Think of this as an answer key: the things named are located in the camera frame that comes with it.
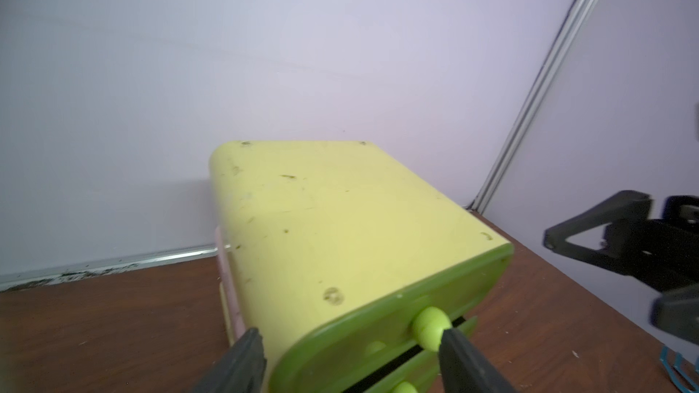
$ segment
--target wooden table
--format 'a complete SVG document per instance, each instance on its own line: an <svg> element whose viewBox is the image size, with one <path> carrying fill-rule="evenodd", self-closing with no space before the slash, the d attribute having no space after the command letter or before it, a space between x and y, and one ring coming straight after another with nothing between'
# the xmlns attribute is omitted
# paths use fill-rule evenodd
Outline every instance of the wooden table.
<svg viewBox="0 0 699 393"><path fill-rule="evenodd" d="M17 390L186 392L227 348L217 276L207 258L0 294ZM655 338L519 243L467 315L479 316L473 343L520 392L677 391Z"/></svg>

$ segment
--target green drawer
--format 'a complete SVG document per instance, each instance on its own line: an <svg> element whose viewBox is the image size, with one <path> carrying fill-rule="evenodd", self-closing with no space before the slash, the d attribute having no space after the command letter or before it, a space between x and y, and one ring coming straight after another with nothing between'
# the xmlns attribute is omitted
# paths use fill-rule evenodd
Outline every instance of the green drawer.
<svg viewBox="0 0 699 393"><path fill-rule="evenodd" d="M476 317L472 317L459 325L457 329L470 336L476 327ZM437 354L423 350L382 380L367 389L365 393L390 393L398 384L408 381L419 393L427 392L439 374Z"/></svg>

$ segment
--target white backdrop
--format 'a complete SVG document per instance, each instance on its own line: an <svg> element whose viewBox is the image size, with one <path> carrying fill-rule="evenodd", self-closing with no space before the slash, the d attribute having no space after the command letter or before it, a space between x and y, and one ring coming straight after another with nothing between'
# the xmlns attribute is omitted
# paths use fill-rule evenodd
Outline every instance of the white backdrop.
<svg viewBox="0 0 699 393"><path fill-rule="evenodd" d="M652 328L658 293L556 255L544 230L619 190L699 195L699 0L599 0L485 216L694 361L699 348ZM602 230L572 239L599 247Z"/></svg>
<svg viewBox="0 0 699 393"><path fill-rule="evenodd" d="M232 139L482 185L572 0L0 0L0 274L213 241Z"/></svg>

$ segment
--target dirt stain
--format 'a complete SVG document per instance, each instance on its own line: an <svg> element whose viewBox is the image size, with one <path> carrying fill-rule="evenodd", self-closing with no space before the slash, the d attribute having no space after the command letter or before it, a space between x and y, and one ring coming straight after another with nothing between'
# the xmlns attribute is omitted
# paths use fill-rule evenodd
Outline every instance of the dirt stain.
<svg viewBox="0 0 699 393"><path fill-rule="evenodd" d="M330 287L323 293L323 300L328 301L330 305L340 305L345 301L345 296L343 296L339 288Z"/></svg>

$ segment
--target green round knob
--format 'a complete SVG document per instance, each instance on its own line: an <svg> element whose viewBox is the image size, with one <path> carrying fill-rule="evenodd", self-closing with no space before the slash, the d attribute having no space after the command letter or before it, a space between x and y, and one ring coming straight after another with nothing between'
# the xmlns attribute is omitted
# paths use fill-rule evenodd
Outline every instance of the green round knob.
<svg viewBox="0 0 699 393"><path fill-rule="evenodd" d="M432 352L439 351L442 333L451 328L451 320L444 311L430 306L420 311L412 321L412 337L417 344Z"/></svg>
<svg viewBox="0 0 699 393"><path fill-rule="evenodd" d="M417 393L417 388L413 387L408 381L403 381L391 390L391 393Z"/></svg>

